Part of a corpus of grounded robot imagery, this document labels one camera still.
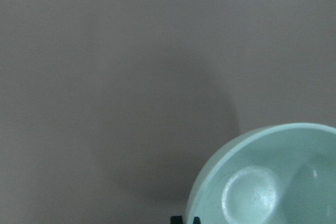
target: bowl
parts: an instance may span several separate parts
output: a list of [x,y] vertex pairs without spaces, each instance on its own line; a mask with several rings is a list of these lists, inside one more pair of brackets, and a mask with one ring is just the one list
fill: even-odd
[[336,129],[265,127],[220,148],[199,173],[186,224],[336,223]]

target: mint green bowl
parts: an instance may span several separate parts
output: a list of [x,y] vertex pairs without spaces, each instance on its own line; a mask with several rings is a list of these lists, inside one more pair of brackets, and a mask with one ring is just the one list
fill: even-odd
[[192,188],[186,224],[336,223],[336,129],[257,129],[219,149]]

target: gray tabletop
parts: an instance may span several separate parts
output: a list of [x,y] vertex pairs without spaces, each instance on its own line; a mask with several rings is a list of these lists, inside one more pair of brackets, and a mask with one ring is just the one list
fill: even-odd
[[0,223],[160,223],[223,144],[336,126],[336,0],[0,0]]

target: plastic bowl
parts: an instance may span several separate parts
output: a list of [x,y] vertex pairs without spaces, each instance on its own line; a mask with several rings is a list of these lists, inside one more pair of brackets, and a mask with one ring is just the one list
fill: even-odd
[[219,149],[192,188],[186,224],[336,223],[336,129],[257,129]]

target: gray surface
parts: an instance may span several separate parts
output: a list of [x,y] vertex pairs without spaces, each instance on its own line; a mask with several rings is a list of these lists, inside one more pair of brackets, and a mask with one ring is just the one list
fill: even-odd
[[239,133],[336,126],[336,0],[0,2],[0,223],[168,223]]

